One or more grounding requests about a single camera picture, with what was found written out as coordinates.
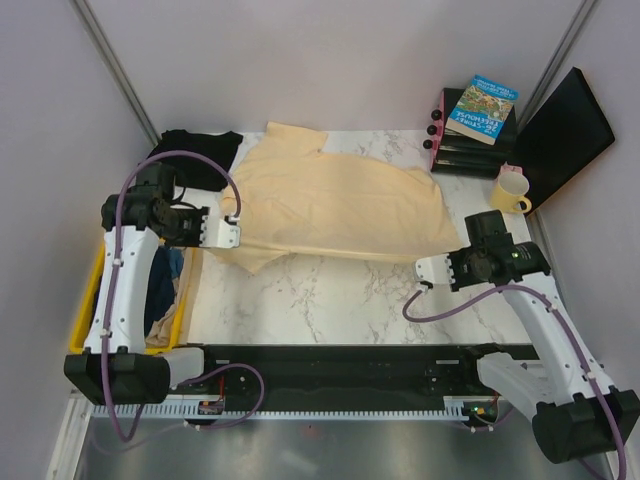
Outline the cream yellow t-shirt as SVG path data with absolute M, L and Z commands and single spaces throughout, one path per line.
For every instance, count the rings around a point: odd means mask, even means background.
M 241 212 L 240 245 L 212 249 L 256 273 L 289 255 L 411 263 L 462 242 L 439 185 L 419 168 L 348 153 L 327 153 L 327 134 L 270 122 L 222 194 Z

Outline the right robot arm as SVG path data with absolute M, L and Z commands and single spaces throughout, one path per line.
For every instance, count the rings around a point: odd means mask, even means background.
M 535 243 L 515 243 L 498 210 L 468 216 L 465 226 L 469 246 L 447 257 L 452 290 L 488 283 L 484 297 L 501 294 L 523 324 L 546 377 L 496 352 L 463 363 L 460 386 L 473 394 L 487 387 L 499 392 L 530 421 L 550 462 L 616 452 L 624 475 L 624 446 L 639 419 L 638 395 L 618 389 L 590 353 Z

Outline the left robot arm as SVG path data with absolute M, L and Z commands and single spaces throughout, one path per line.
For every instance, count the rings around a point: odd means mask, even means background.
M 169 361 L 145 352 L 149 277 L 161 245 L 199 246 L 209 212 L 177 207 L 176 177 L 174 167 L 153 162 L 101 208 L 104 269 L 91 327 L 80 353 L 64 362 L 67 379 L 95 405 L 158 404 L 169 392 Z

